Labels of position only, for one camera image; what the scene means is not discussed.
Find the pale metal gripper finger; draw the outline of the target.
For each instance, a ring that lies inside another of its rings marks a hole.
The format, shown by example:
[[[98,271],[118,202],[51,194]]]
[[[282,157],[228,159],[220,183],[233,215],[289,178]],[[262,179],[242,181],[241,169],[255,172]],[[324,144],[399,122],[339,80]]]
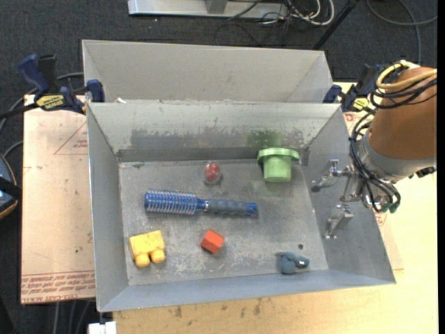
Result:
[[[319,192],[321,189],[334,186],[341,177],[348,176],[348,167],[339,167],[338,159],[329,159],[315,180],[311,181],[311,191]]]
[[[338,204],[327,220],[323,238],[335,239],[337,237],[337,233],[340,230],[343,230],[353,218],[354,214],[352,213],[349,204]]]

